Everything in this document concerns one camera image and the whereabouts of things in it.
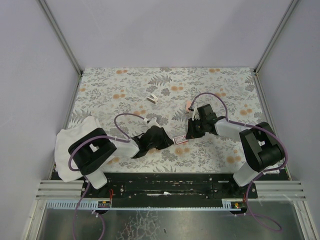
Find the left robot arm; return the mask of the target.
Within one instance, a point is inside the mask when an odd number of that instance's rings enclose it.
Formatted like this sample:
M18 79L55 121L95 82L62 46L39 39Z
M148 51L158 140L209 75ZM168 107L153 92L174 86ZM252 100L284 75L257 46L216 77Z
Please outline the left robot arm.
M114 157L137 159L151 149L162 150L173 144L165 129L156 125L129 139L109 136L99 127L69 147L68 168L80 172L98 190L108 182L102 166Z

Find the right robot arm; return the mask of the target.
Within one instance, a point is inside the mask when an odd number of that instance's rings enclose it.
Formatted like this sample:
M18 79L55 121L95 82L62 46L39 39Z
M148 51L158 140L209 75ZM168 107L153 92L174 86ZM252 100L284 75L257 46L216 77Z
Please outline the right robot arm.
M187 121L186 139L212 134L240 142L245 163L233 174L238 186L249 184L265 169L285 158L285 150L267 122L248 125L217 116L210 104L198 107Z

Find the red white staple box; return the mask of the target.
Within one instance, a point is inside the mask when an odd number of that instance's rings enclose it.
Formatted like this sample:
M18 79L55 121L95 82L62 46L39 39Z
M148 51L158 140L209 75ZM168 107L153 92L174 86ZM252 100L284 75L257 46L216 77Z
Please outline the red white staple box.
M186 139L186 135L180 135L180 136L174 137L173 142L175 145L180 145L188 142L188 140Z

